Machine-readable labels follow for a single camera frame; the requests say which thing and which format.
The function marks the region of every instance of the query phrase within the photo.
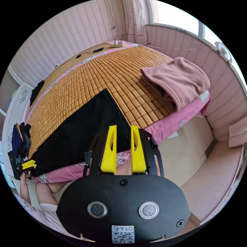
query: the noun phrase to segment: yellow clip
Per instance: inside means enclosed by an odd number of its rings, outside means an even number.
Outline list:
[[[131,126],[131,175],[133,173],[144,173],[146,162],[142,149],[142,142],[137,126]]]
[[[37,166],[35,163],[36,163],[35,160],[29,160],[28,162],[25,162],[22,164],[22,168],[23,168],[23,170],[28,169],[30,167],[34,167],[34,169],[35,169]]]
[[[117,174],[117,126],[116,125],[109,127],[100,169],[102,172],[114,173],[114,175]]]

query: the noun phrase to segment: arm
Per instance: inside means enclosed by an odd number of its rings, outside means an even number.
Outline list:
[[[31,199],[28,190],[28,184],[26,183],[27,177],[25,173],[21,175],[21,188],[20,188],[20,197],[31,204]]]

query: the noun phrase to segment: white curtain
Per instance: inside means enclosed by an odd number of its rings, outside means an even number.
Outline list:
[[[124,39],[129,42],[146,45],[147,33],[140,0],[123,0],[123,7],[127,34],[133,36],[124,35]]]

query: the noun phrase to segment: qr code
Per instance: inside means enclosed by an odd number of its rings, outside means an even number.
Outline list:
[[[112,243],[114,244],[134,244],[135,232],[133,226],[113,226]]]

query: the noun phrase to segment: hand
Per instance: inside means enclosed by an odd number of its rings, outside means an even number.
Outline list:
[[[25,173],[23,172],[23,173],[21,174],[21,176],[20,176],[21,181],[22,181],[22,182],[26,182],[28,176],[29,176],[28,173],[25,174]]]

